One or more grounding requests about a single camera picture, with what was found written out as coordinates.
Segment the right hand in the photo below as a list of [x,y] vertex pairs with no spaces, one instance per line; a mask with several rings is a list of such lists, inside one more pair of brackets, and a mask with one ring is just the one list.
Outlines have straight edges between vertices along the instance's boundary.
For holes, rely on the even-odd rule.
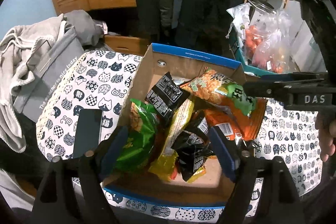
[[320,111],[315,121],[315,129],[318,130],[320,158],[327,162],[335,154],[335,113]]

